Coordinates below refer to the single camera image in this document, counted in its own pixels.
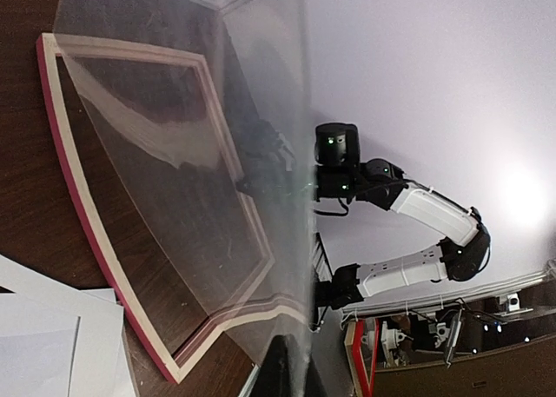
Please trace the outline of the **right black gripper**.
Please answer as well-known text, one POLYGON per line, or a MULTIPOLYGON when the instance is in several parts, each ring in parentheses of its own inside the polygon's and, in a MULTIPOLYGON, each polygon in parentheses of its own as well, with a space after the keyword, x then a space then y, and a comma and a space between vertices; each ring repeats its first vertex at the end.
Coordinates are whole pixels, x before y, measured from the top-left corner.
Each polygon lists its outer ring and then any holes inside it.
POLYGON ((251 197, 287 197, 295 191, 295 154, 282 132, 257 120, 234 126, 243 177, 236 189, 251 197))

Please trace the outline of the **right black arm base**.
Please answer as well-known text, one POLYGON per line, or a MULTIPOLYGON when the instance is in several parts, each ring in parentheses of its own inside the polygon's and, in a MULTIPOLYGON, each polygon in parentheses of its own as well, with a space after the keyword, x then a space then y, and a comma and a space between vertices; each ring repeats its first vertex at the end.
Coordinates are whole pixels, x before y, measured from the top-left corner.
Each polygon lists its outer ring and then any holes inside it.
POLYGON ((318 281, 314 285, 314 305, 317 308, 338 310, 353 303, 364 301, 359 290, 357 272, 361 266, 350 264, 338 268, 330 281, 318 281))

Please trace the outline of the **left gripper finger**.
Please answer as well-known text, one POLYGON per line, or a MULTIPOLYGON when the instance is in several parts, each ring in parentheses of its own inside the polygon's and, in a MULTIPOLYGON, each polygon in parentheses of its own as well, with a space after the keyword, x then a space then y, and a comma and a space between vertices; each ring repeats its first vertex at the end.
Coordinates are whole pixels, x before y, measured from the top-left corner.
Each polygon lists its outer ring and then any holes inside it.
POLYGON ((254 384, 254 397, 311 396, 310 368, 303 374, 297 342, 290 335, 276 335, 270 342, 254 384))

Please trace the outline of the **clear acrylic sheet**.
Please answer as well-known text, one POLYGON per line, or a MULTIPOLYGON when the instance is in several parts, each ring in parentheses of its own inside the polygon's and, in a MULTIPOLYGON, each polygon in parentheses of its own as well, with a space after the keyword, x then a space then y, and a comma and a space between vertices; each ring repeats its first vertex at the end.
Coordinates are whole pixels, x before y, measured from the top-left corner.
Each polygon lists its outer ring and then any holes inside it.
POLYGON ((202 317, 170 346, 151 299, 118 261, 173 356, 210 319, 276 298, 307 317, 231 328, 255 361, 276 335, 309 360, 312 128, 303 0, 60 0, 53 35, 116 177, 202 317), (251 197, 234 126, 264 120, 295 154, 295 191, 251 197))

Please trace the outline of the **pink wooden picture frame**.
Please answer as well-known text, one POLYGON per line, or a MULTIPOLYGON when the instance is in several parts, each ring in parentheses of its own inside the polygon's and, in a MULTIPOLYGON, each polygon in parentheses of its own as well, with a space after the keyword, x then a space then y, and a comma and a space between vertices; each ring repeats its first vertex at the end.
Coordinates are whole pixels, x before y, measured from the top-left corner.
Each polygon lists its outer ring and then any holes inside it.
POLYGON ((293 302, 283 297, 243 308, 232 308, 210 319, 194 342, 183 346, 177 356, 173 356, 163 344, 133 291, 90 195, 63 100, 56 64, 56 58, 61 55, 61 52, 53 34, 43 33, 37 38, 36 54, 51 134, 83 231, 104 277, 116 291, 117 297, 124 306, 131 327, 167 380, 176 384, 182 382, 220 335, 231 328, 274 320, 282 314, 300 323, 307 321, 307 317, 295 307, 293 302))

